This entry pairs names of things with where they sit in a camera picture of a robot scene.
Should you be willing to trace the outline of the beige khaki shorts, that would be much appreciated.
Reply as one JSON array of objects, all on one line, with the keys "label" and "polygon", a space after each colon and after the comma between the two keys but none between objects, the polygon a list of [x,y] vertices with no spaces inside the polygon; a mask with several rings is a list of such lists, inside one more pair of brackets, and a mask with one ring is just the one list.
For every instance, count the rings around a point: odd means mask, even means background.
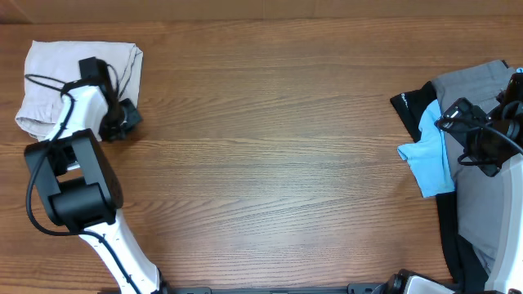
[{"label": "beige khaki shorts", "polygon": [[44,140],[52,131],[63,101],[58,90],[81,78],[78,62],[96,57],[112,65],[111,82],[119,85],[119,99],[138,105],[143,51],[129,42],[32,42],[25,58],[25,96],[16,123],[30,136]]}]

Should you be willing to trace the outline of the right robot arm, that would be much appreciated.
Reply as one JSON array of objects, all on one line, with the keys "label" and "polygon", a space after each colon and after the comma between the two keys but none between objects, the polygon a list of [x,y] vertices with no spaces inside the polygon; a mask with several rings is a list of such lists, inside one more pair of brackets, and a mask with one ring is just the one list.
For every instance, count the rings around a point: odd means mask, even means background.
[{"label": "right robot arm", "polygon": [[498,106],[484,113],[460,98],[436,121],[462,147],[458,163],[498,182],[503,214],[494,266],[484,293],[522,292],[522,74],[515,73]]}]

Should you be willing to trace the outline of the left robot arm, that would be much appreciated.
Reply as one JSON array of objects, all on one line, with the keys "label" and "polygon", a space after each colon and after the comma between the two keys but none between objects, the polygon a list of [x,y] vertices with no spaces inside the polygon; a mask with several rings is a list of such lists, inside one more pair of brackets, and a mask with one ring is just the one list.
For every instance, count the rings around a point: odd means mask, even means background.
[{"label": "left robot arm", "polygon": [[166,293],[158,267],[141,250],[123,214],[123,191],[101,149],[140,121],[108,78],[82,78],[51,89],[65,104],[48,138],[25,149],[30,171],[27,216],[40,232],[78,236],[117,281],[121,293]]}]

